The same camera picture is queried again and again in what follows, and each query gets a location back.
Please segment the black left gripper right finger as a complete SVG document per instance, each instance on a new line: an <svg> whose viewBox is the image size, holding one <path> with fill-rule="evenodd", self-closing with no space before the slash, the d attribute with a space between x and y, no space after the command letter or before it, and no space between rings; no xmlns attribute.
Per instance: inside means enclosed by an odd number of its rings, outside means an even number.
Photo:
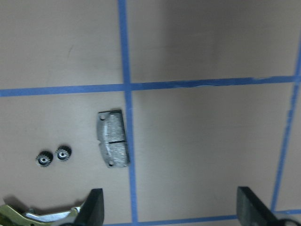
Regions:
<svg viewBox="0 0 301 226"><path fill-rule="evenodd" d="M236 215L242 226L282 225L282 221L247 186L237 188Z"/></svg>

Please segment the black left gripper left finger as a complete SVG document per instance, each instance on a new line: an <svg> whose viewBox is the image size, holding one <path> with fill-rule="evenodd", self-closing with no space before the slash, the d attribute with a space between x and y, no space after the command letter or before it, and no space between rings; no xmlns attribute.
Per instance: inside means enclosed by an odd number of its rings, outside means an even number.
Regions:
<svg viewBox="0 0 301 226"><path fill-rule="evenodd" d="M74 226L102 226L104 222L103 189L92 189L85 200Z"/></svg>

